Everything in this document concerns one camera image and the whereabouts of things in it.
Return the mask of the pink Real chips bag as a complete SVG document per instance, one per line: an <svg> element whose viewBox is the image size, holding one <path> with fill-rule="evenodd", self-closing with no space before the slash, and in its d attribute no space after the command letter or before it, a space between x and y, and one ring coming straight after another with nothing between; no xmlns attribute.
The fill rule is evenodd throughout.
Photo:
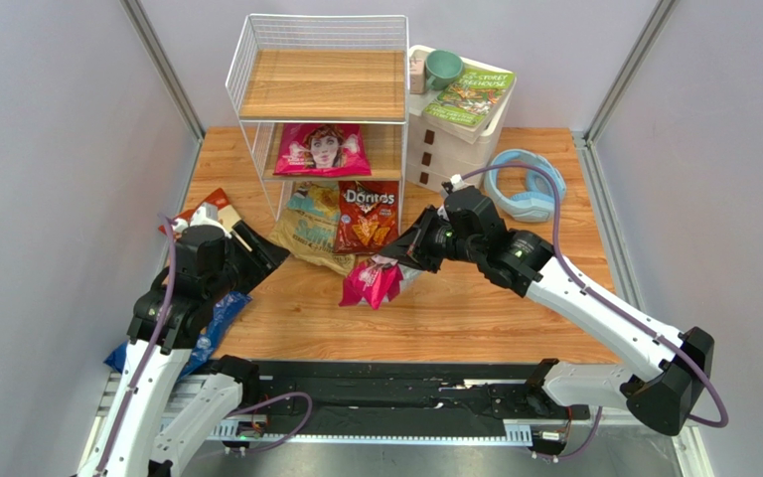
<svg viewBox="0 0 763 477"><path fill-rule="evenodd" d="M368 176L372 166L357 123L285 123L276 176Z"/></svg>
<svg viewBox="0 0 763 477"><path fill-rule="evenodd" d="M343 280L341 307L369 305L378 310L409 288L421 270L397 260L373 255L359 263Z"/></svg>

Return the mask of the tan kettle chips bag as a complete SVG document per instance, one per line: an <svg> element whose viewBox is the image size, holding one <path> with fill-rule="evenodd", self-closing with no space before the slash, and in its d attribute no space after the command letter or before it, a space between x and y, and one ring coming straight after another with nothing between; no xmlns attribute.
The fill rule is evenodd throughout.
<svg viewBox="0 0 763 477"><path fill-rule="evenodd" d="M348 275L357 257L335 253L339 192L337 182L297 183L267 238L298 259Z"/></svg>

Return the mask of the red Doritos bag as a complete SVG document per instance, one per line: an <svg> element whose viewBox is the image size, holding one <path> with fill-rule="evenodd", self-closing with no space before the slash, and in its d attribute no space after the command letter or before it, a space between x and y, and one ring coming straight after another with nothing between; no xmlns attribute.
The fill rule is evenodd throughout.
<svg viewBox="0 0 763 477"><path fill-rule="evenodd" d="M335 253L369 254L398 236L398 183L341 181Z"/></svg>

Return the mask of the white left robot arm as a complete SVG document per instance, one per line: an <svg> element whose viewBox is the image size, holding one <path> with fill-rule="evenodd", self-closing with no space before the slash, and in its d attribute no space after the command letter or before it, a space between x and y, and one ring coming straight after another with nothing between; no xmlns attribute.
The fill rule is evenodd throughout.
<svg viewBox="0 0 763 477"><path fill-rule="evenodd" d="M260 396L257 364L220 358L193 400L160 426L215 306L252 291L290 254L243 221L226 229L205 218L180 232L163 222L169 262L134 305L120 382L80 476L179 476L220 421Z"/></svg>

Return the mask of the cream orange chips bag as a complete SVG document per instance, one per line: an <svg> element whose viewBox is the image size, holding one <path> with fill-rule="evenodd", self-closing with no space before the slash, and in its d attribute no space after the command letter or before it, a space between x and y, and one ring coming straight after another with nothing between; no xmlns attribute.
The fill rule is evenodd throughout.
<svg viewBox="0 0 763 477"><path fill-rule="evenodd" d="M171 222L177 218L190 219L195 209L204 203L210 203L217 206L219 209L218 215L220 222L230 231L230 236L227 238L224 233L216 227L191 227L186 229L180 235L173 233L174 241L171 249L176 249L176 244L179 242L183 247L191 250L197 250L201 245L204 245L208 251L215 249L218 244L238 246L238 243L232 236L232 226L241 220L241 216L230 202L227 193L222 188L215 189L202 199L194 208L179 213L171 219Z"/></svg>

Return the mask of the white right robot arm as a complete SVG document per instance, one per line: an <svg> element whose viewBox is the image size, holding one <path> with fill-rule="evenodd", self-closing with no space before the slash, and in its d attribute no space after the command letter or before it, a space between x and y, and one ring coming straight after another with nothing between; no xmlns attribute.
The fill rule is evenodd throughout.
<svg viewBox="0 0 763 477"><path fill-rule="evenodd" d="M381 255L432 273L445 260L473 263L492 284L556 312L619 357L617 365L542 360L529 386L557 405L624 409L676 436L710 389L715 343L707 332L680 331L640 312L591 281L556 245L508 228L493 201L472 186L451 193L440 209L426 207Z"/></svg>

